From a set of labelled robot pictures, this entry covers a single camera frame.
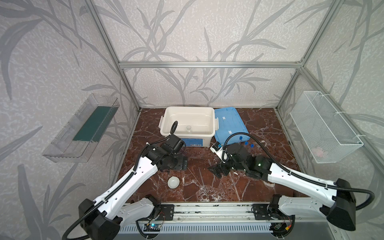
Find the white ceramic evaporating dish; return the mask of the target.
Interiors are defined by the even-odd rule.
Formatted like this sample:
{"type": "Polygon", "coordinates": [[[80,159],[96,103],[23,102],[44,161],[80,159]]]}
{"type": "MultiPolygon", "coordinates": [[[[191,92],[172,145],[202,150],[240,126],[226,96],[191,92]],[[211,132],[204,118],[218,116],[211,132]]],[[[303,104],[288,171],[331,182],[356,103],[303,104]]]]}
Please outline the white ceramic evaporating dish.
{"type": "Polygon", "coordinates": [[[170,189],[176,189],[180,185],[180,179],[172,176],[168,179],[167,185],[170,189]]]}

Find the white plastic storage bin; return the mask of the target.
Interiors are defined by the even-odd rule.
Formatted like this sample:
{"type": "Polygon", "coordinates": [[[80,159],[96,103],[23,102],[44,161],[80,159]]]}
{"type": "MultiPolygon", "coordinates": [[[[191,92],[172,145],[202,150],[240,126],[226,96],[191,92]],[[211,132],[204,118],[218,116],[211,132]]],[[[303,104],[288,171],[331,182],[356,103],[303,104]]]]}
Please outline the white plastic storage bin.
{"type": "Polygon", "coordinates": [[[170,134],[173,123],[178,126],[174,134],[181,138],[187,147],[209,147],[219,120],[215,117],[215,110],[210,107],[168,107],[159,122],[160,133],[166,137],[170,134]]]}

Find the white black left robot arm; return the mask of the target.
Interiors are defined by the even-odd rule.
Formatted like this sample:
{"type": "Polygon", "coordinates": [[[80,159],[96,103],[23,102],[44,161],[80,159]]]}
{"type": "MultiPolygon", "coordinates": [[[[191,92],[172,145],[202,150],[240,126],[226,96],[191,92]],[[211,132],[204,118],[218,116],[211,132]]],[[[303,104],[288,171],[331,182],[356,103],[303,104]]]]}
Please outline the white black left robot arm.
{"type": "Polygon", "coordinates": [[[147,144],[134,166],[111,188],[94,200],[85,199],[79,207],[76,225],[86,232],[83,240],[112,240],[127,221],[121,213],[126,201],[158,171],[185,170],[188,158],[180,150],[185,142],[175,135],[147,144]]]}

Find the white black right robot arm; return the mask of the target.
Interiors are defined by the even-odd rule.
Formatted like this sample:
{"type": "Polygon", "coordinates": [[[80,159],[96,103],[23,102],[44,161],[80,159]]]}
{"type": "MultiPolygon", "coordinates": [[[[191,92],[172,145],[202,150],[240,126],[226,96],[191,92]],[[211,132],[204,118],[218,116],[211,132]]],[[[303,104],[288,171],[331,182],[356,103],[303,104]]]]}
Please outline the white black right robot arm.
{"type": "Polygon", "coordinates": [[[355,196],[351,192],[335,189],[349,188],[349,182],[342,179],[336,182],[326,181],[292,169],[283,170],[272,159],[253,156],[240,144],[232,144],[223,151],[222,145],[216,142],[210,149],[220,159],[219,163],[209,167],[209,171],[217,178],[227,176],[230,171],[243,171],[249,178],[279,184],[305,194],[304,198],[275,194],[266,207],[253,208],[256,218],[325,218],[340,229],[356,230],[355,196]]]}

